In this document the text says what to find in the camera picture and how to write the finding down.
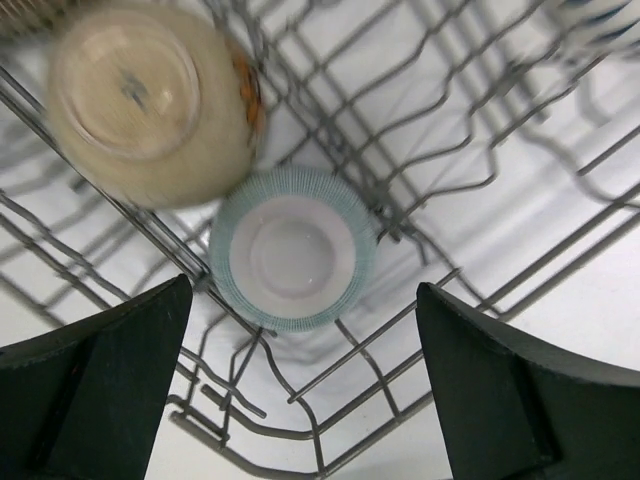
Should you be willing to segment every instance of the ceramic dish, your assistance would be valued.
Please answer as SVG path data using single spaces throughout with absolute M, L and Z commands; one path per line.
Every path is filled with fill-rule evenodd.
M 0 0 L 0 38 L 54 28 L 67 14 L 95 0 Z
M 640 0 L 551 0 L 547 5 L 574 46 L 620 53 L 640 47 Z
M 50 67 L 48 114 L 76 169 L 112 197 L 181 208 L 249 173 L 264 128 L 255 70 L 230 38 L 171 6 L 76 20 Z
M 375 250 L 359 197 L 333 175 L 305 167 L 251 176 L 223 203 L 210 239 L 225 300 L 280 332 L 312 330 L 352 307 Z

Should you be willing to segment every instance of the wire rack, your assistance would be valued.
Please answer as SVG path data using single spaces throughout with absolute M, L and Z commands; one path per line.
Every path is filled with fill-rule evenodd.
M 331 169 L 377 222 L 387 258 L 379 281 L 354 312 L 302 336 L 257 329 L 219 295 L 206 259 L 215 204 L 140 211 L 80 178 L 46 128 L 37 79 L 47 39 L 4 47 L 4 291 L 57 328 L 186 273 L 197 293 L 167 401 L 171 420 L 250 474 L 328 477 L 433 401 L 413 325 L 418 281 L 511 321 L 640 219 L 638 169 L 634 177 L 624 155 L 640 132 L 629 114 L 637 110 L 634 65 L 571 56 L 542 4 L 185 5 L 255 58 L 270 118 L 259 166 Z M 329 24 L 331 38 L 322 35 Z M 622 80 L 602 102 L 612 69 Z M 612 133 L 614 123 L 623 125 Z M 516 172 L 514 162 L 534 167 Z M 554 180 L 540 176 L 549 168 Z M 610 170 L 624 176 L 624 188 L 607 183 Z M 514 227 L 496 219 L 511 214 L 524 236 L 526 225 L 542 229 L 540 210 L 514 195 L 545 183 L 571 197 L 545 197 L 546 210 L 565 209 L 570 221 L 560 215 L 535 251 L 515 255 L 499 240 Z M 497 273 L 484 258 L 506 267 Z M 48 280 L 36 288 L 33 272 L 43 266 Z M 392 353 L 393 344 L 402 348 Z

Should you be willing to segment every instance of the gray wire rack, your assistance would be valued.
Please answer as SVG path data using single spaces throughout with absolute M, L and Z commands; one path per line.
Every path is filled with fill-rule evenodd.
M 439 272 L 437 276 L 434 273 L 430 277 L 431 281 L 447 288 L 455 286 L 478 308 L 504 321 L 510 321 L 522 313 L 637 225 L 640 213 L 637 213 L 638 204 L 634 198 L 640 192 L 640 182 L 626 192 L 610 194 L 592 180 L 590 174 L 633 141 L 640 132 L 640 125 L 626 135 L 617 137 L 608 148 L 586 163 L 572 149 L 540 127 L 545 120 L 553 117 L 554 106 L 567 102 L 577 105 L 579 116 L 594 131 L 611 120 L 591 91 L 592 72 L 606 60 L 605 57 L 571 57 L 567 54 L 562 32 L 551 28 L 549 22 L 546 27 L 538 23 L 544 23 L 546 18 L 542 0 L 509 2 L 512 7 L 517 6 L 513 8 L 515 13 L 510 14 L 507 20 L 497 19 L 487 6 L 490 2 L 480 0 L 380 0 L 367 3 L 364 7 L 364 3 L 361 3 L 362 22 L 352 25 L 340 43 L 328 52 L 318 53 L 303 34 L 308 22 L 318 16 L 338 15 L 342 6 L 355 1 L 202 0 L 215 23 L 236 35 L 253 53 L 262 74 L 265 96 L 269 100 L 271 125 L 277 123 L 277 113 L 284 110 L 293 119 L 296 128 L 304 132 L 297 143 L 278 156 L 276 163 L 300 161 L 309 148 L 320 152 L 326 167 L 349 181 L 367 203 L 377 219 L 380 241 L 411 243 L 415 247 L 416 262 L 424 266 L 441 266 L 440 270 L 436 270 Z M 290 10 L 286 22 L 269 25 L 271 15 L 284 8 Z M 391 18 L 399 9 L 411 12 L 419 25 L 419 38 L 406 50 L 404 58 L 389 60 L 389 64 L 381 61 L 385 68 L 375 78 L 370 78 L 355 90 L 347 91 L 333 67 L 351 55 L 355 45 L 366 41 L 372 29 Z M 547 28 L 546 40 L 536 53 L 515 54 L 509 38 L 525 27 Z M 291 60 L 288 52 L 291 46 L 308 61 L 310 67 L 306 72 L 301 73 Z M 7 153 L 3 154 L 0 165 L 2 176 L 9 178 L 9 174 L 22 168 L 25 159 L 34 153 L 46 156 L 48 148 L 55 154 L 48 157 L 47 162 L 43 163 L 45 168 L 37 175 L 19 182 L 5 182 L 2 186 L 0 224 L 8 241 L 0 251 L 0 282 L 5 292 L 40 316 L 50 327 L 57 328 L 69 321 L 58 307 L 71 295 L 77 294 L 88 300 L 91 308 L 105 309 L 159 282 L 160 277 L 167 274 L 168 267 L 177 267 L 186 273 L 194 283 L 204 310 L 210 309 L 215 315 L 199 343 L 195 346 L 185 345 L 183 349 L 177 372 L 186 379 L 187 385 L 186 390 L 172 393 L 168 398 L 170 418 L 212 450 L 256 476 L 326 478 L 432 403 L 433 397 L 427 382 L 421 394 L 408 405 L 400 406 L 397 394 L 392 389 L 393 384 L 410 369 L 421 366 L 422 354 L 419 349 L 407 352 L 403 358 L 396 359 L 393 365 L 384 368 L 371 353 L 374 342 L 387 338 L 394 327 L 413 322 L 415 302 L 408 303 L 392 318 L 378 323 L 365 334 L 354 333 L 348 322 L 337 319 L 334 331 L 343 343 L 341 351 L 344 353 L 319 371 L 309 369 L 306 377 L 295 379 L 299 386 L 294 387 L 281 368 L 279 359 L 282 347 L 278 344 L 277 335 L 257 329 L 233 312 L 211 280 L 205 240 L 212 213 L 200 217 L 197 222 L 191 222 L 178 213 L 139 211 L 89 188 L 66 164 L 48 133 L 38 88 L 33 87 L 17 67 L 13 48 L 4 48 L 0 66 L 0 100 L 22 124 L 28 126 L 31 133 L 20 124 L 12 124 L 10 132 L 5 132 Z M 436 52 L 445 65 L 437 73 L 436 93 L 423 103 L 413 105 L 412 111 L 385 121 L 382 126 L 372 125 L 370 116 L 362 112 L 361 104 L 411 69 L 427 49 Z M 553 70 L 557 77 L 555 87 L 546 91 L 536 88 L 539 80 L 536 72 L 543 69 Z M 333 106 L 328 106 L 313 88 L 313 82 L 317 79 L 324 82 L 335 99 Z M 467 100 L 460 114 L 458 129 L 462 135 L 457 142 L 413 155 L 399 154 L 388 146 L 385 142 L 388 136 L 446 109 L 455 89 L 462 91 Z M 345 117 L 353 125 L 352 130 L 359 132 L 359 137 L 344 127 Z M 25 140 L 32 138 L 32 133 L 40 139 L 40 143 L 33 144 Z M 575 188 L 601 207 L 526 268 L 486 294 L 468 278 L 464 265 L 456 263 L 440 239 L 414 221 L 413 214 L 425 206 L 428 211 L 429 202 L 438 197 L 458 195 L 462 198 L 471 192 L 489 188 L 501 176 L 498 159 L 502 145 L 513 136 L 535 145 L 560 163 Z M 453 161 L 456 155 L 478 144 L 482 151 L 478 161 L 483 172 L 481 177 L 427 191 L 421 191 L 412 182 L 412 172 L 416 166 L 435 160 Z M 74 189 L 79 199 L 76 204 L 60 212 L 55 220 L 41 214 L 31 202 L 34 196 L 42 198 L 51 195 L 52 185 Z M 112 222 L 108 225 L 94 225 L 93 233 L 97 228 L 97 235 L 87 234 L 87 238 L 91 239 L 80 245 L 65 240 L 68 232 L 104 208 L 118 215 L 110 217 Z M 520 291 L 520 287 L 528 280 L 620 211 L 631 214 L 615 228 L 608 229 L 580 255 L 565 262 L 537 287 L 520 295 L 510 307 L 500 306 L 503 299 Z M 128 285 L 122 285 L 111 277 L 108 279 L 103 273 L 105 265 L 113 262 L 116 255 L 141 236 L 155 247 L 149 251 L 161 253 L 154 257 L 155 263 L 144 275 Z M 37 258 L 53 272 L 57 283 L 52 292 L 40 295 L 7 273 L 16 262 L 16 268 L 28 269 L 21 266 L 22 260 L 18 261 L 25 255 Z M 242 332 L 239 338 L 243 339 L 234 344 L 227 358 L 227 374 L 222 373 L 224 364 L 206 360 L 212 339 L 216 338 L 225 324 L 238 327 Z M 340 374 L 345 366 L 356 359 L 366 362 L 375 381 L 368 388 L 348 391 L 348 401 L 339 408 L 325 412 L 323 418 L 319 419 L 307 401 L 309 394 L 327 379 Z M 271 372 L 273 395 L 276 395 L 276 389 L 284 391 L 282 411 L 297 409 L 304 412 L 308 427 L 281 428 L 263 422 L 273 412 L 263 410 L 255 396 L 250 398 L 245 394 L 245 387 L 241 384 L 247 369 L 257 362 L 262 362 Z M 323 439 L 339 429 L 342 420 L 376 395 L 384 398 L 391 412 L 390 418 L 380 417 L 359 441 L 334 452 L 328 460 Z M 221 420 L 214 420 L 212 414 L 199 406 L 203 405 L 202 399 L 216 407 Z M 260 436 L 273 439 L 274 442 L 284 440 L 310 444 L 315 466 L 306 472 L 263 466 L 246 452 L 240 453 L 241 446 L 234 443 L 235 432 L 240 430 L 244 432 L 243 435 Z

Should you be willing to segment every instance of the black plastic piece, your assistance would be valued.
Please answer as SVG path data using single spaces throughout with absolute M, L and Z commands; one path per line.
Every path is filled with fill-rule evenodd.
M 576 355 L 418 289 L 455 480 L 638 480 L 640 372 Z
M 0 478 L 143 479 L 191 301 L 181 275 L 0 349 Z

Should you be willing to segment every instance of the cream ceramic bowl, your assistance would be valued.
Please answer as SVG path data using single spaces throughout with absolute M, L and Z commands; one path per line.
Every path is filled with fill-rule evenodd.
M 255 71 L 205 20 L 170 6 L 118 5 L 73 23 L 49 73 L 51 130 L 110 196 L 182 208 L 248 174 L 264 127 Z

